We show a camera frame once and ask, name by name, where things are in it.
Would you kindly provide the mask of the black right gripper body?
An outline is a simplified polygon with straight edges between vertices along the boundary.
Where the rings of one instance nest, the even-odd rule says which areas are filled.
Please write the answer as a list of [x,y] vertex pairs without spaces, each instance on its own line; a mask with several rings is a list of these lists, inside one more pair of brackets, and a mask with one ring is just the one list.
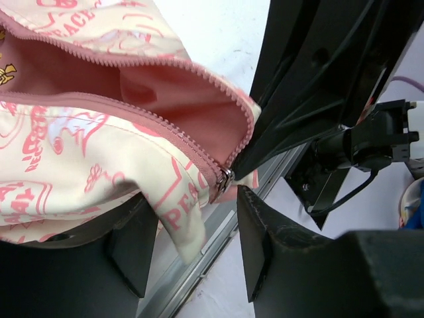
[[330,1],[300,55],[260,106],[266,129],[336,129],[356,124],[377,98],[423,23],[422,1]]

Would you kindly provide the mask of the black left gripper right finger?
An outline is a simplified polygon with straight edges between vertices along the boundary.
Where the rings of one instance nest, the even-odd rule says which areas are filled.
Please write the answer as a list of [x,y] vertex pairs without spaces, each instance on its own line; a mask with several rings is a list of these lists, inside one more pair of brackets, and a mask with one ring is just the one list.
[[240,186],[244,277],[257,317],[422,317],[423,232],[317,234]]

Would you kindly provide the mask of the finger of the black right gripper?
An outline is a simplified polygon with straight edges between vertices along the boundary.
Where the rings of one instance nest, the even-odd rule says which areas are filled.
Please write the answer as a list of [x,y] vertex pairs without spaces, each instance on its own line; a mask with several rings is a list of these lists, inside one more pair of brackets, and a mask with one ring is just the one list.
[[267,105],[300,55],[316,17],[330,16],[330,1],[271,1],[250,96]]
[[273,157],[338,129],[266,129],[254,136],[237,156],[231,169],[239,181]]

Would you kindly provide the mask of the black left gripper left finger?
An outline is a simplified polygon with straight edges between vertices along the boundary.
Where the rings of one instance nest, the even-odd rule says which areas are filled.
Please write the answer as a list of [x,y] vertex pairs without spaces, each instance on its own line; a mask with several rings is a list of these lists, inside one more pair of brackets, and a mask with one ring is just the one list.
[[138,193],[45,242],[2,242],[1,316],[135,317],[157,224]]

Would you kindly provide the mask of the pink and cream printed jacket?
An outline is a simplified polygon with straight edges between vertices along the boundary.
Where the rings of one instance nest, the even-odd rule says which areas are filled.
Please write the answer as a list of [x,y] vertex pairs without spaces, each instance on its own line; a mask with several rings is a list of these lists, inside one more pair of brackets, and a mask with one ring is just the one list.
[[1,2],[1,239],[47,239],[145,196],[190,262],[220,167],[260,108],[190,60],[153,1]]

